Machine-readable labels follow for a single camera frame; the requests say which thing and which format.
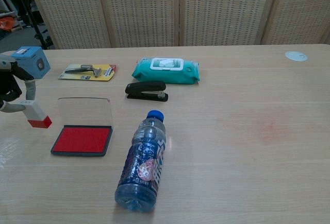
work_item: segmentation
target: wet wipes package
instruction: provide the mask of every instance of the wet wipes package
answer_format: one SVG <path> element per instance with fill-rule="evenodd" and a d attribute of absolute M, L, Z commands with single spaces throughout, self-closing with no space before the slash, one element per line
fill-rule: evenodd
<path fill-rule="evenodd" d="M 139 81 L 194 84 L 200 80 L 198 65 L 182 58 L 142 58 L 132 76 Z"/>

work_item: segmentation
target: wicker panel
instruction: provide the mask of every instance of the wicker panel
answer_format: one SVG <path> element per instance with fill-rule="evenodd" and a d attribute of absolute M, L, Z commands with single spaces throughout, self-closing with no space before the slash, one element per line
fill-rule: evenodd
<path fill-rule="evenodd" d="M 330 0 L 277 0 L 263 44 L 318 43 L 330 21 Z"/>
<path fill-rule="evenodd" d="M 114 47 L 178 45 L 178 0 L 102 0 Z"/>
<path fill-rule="evenodd" d="M 101 0 L 36 0 L 59 49 L 110 47 Z"/>
<path fill-rule="evenodd" d="M 180 45 L 251 45 L 266 0 L 181 0 Z"/>

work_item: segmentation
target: robotic arm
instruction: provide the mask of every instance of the robotic arm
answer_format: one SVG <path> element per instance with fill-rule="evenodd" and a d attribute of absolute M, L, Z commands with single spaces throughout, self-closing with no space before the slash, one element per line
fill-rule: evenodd
<path fill-rule="evenodd" d="M 23 80 L 26 86 L 26 100 L 20 104 L 9 103 L 22 94 L 14 76 Z M 33 76 L 19 67 L 15 58 L 0 54 L 0 111 L 23 111 L 33 127 L 48 128 L 52 122 L 34 101 L 35 95 L 36 83 Z"/>

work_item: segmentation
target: table surface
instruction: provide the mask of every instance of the table surface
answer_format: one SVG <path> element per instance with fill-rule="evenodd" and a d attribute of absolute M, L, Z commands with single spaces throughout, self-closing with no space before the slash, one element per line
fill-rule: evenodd
<path fill-rule="evenodd" d="M 285 57 L 302 51 L 305 62 Z M 32 128 L 0 114 L 0 223 L 329 223 L 330 46 L 205 46 L 45 51 Z M 126 99 L 142 57 L 200 63 L 200 82 L 168 84 L 167 102 Z M 118 66 L 110 82 L 58 80 L 69 63 Z M 53 156 L 59 97 L 106 97 L 114 133 L 100 158 Z M 155 210 L 120 208 L 114 192 L 130 141 L 150 109 L 167 147 Z"/>

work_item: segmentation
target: water bottle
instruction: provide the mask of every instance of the water bottle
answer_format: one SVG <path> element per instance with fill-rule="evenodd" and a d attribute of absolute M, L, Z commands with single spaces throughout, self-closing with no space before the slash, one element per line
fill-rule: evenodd
<path fill-rule="evenodd" d="M 163 120 L 161 112 L 150 111 L 134 134 L 114 196 L 126 209 L 147 212 L 156 203 L 166 143 Z"/>

